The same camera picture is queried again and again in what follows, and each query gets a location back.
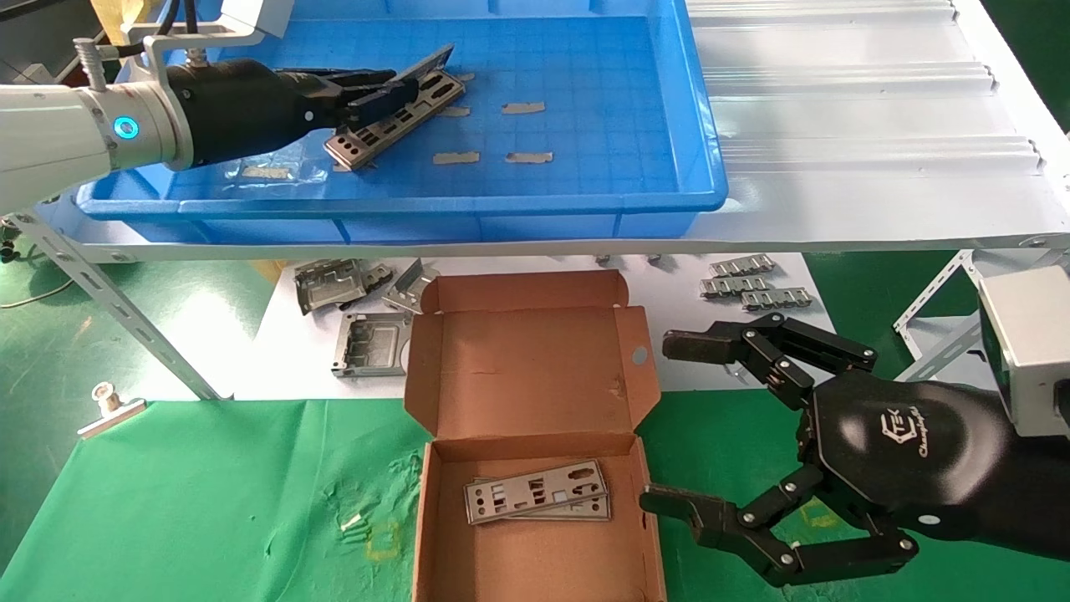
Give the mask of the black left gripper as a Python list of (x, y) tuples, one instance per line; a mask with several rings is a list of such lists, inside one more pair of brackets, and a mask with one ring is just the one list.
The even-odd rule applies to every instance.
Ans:
[(188, 166), (256, 156), (336, 125), (367, 127), (417, 99), (418, 81), (396, 71), (271, 70), (253, 59), (171, 65), (168, 84), (190, 130)]

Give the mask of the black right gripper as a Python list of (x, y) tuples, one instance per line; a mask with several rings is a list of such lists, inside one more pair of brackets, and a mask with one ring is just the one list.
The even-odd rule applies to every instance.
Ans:
[[(696, 544), (737, 556), (771, 586), (871, 578), (920, 551), (901, 529), (1036, 556), (1069, 554), (1067, 438), (1023, 437), (1000, 396), (939, 381), (839, 376), (817, 386), (800, 365), (838, 376), (871, 372), (871, 348), (802, 320), (768, 314), (664, 331), (664, 358), (739, 365), (792, 411), (802, 411), (800, 467), (739, 506), (652, 483), (639, 506), (675, 518)], [(791, 546), (773, 532), (817, 494), (866, 538)]]

